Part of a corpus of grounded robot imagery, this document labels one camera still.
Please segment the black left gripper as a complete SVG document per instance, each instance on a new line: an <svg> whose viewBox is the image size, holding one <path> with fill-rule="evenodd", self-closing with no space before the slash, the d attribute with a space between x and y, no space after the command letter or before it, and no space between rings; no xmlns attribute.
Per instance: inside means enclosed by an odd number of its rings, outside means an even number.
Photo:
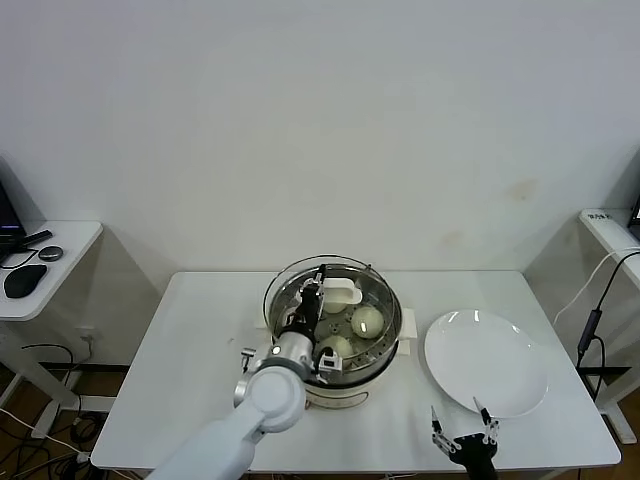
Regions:
<svg viewBox="0 0 640 480"><path fill-rule="evenodd" d="M297 298L299 305L287 315L283 332L299 333L303 336L314 336L320 320L324 301L324 281L327 265L318 267L314 279L306 279L300 286Z"/></svg>

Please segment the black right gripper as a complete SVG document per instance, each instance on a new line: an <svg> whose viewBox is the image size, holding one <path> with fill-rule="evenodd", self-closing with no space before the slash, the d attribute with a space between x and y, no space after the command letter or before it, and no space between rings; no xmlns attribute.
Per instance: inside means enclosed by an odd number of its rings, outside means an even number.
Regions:
<svg viewBox="0 0 640 480"><path fill-rule="evenodd" d="M448 455L450 461L464 467L470 480L498 480L493 458L498 451L499 421L476 397L473 397L473 401L481 415L484 434L457 437L453 442L444 434L435 408L431 406L432 441L442 453Z"/></svg>

